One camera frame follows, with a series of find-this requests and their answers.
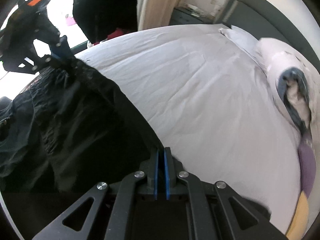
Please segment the beige curtain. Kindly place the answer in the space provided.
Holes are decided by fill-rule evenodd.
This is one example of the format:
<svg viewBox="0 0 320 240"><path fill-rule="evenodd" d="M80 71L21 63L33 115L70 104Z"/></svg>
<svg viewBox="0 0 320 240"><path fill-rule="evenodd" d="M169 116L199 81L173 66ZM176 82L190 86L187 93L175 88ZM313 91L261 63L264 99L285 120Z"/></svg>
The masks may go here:
<svg viewBox="0 0 320 240"><path fill-rule="evenodd" d="M185 0L141 0L138 30L168 26L175 7Z"/></svg>

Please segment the dark nightstand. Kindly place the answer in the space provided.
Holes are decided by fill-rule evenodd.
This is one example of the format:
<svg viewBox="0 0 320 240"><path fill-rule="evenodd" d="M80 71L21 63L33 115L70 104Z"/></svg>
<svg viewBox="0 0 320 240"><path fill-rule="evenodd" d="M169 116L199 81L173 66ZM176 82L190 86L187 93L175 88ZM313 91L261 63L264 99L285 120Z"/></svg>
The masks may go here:
<svg viewBox="0 0 320 240"><path fill-rule="evenodd" d="M214 16L193 5L174 7L169 25L213 24Z"/></svg>

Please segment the white bed sheet mattress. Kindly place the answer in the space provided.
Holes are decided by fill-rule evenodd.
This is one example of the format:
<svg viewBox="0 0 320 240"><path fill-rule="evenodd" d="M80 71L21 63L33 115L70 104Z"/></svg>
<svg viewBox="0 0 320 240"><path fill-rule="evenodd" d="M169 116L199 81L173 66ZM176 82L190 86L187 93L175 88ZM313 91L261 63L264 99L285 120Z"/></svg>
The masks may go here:
<svg viewBox="0 0 320 240"><path fill-rule="evenodd" d="M300 133L275 106L261 68L219 29L139 31L78 58L121 88L188 172L264 204L286 232L300 195Z"/></svg>

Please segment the dark grey headboard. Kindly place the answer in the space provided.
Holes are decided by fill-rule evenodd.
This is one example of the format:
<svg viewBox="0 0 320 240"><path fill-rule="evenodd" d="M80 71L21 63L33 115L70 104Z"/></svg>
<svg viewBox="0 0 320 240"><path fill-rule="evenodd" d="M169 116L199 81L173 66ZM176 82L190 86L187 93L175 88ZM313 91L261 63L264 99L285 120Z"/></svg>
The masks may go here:
<svg viewBox="0 0 320 240"><path fill-rule="evenodd" d="M267 0L225 0L215 24L237 26L256 39L276 38L299 51L319 70L319 58L296 26Z"/></svg>

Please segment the white pillow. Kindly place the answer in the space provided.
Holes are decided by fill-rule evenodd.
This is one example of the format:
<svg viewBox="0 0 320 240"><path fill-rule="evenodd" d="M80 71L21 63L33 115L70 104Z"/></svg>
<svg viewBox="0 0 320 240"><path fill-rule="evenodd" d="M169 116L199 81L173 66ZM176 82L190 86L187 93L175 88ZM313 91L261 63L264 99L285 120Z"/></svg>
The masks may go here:
<svg viewBox="0 0 320 240"><path fill-rule="evenodd" d="M256 63L258 62L255 51L258 40L252 34L234 25L231 26L231 29L220 28L219 32L232 41L252 60L254 60Z"/></svg>

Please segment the black denim pants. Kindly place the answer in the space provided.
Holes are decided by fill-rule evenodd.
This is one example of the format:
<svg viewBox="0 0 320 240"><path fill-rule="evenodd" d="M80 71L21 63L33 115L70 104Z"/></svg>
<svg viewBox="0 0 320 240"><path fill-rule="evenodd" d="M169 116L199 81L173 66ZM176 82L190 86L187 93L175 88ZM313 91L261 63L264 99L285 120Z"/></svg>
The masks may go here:
<svg viewBox="0 0 320 240"><path fill-rule="evenodd" d="M15 219L56 217L94 183L114 183L162 148L112 80L72 59L1 102L1 193Z"/></svg>

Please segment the yellow pillow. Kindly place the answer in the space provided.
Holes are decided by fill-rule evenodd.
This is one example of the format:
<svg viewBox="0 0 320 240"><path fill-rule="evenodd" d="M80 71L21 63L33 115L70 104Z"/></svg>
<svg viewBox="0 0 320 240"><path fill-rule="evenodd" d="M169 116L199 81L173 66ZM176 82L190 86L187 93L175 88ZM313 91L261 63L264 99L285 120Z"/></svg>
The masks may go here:
<svg viewBox="0 0 320 240"><path fill-rule="evenodd" d="M296 206L295 214L286 233L289 240L301 240L306 232L309 217L308 198L304 191L301 192Z"/></svg>

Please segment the purple pillow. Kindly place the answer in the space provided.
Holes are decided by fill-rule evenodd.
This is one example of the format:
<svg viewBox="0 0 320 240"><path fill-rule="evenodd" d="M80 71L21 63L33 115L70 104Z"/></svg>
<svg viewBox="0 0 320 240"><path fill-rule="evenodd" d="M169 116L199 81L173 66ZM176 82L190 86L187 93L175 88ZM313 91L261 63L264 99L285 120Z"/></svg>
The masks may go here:
<svg viewBox="0 0 320 240"><path fill-rule="evenodd" d="M313 149L312 136L306 131L298 146L300 163L300 186L306 197L309 198L316 178L316 158Z"/></svg>

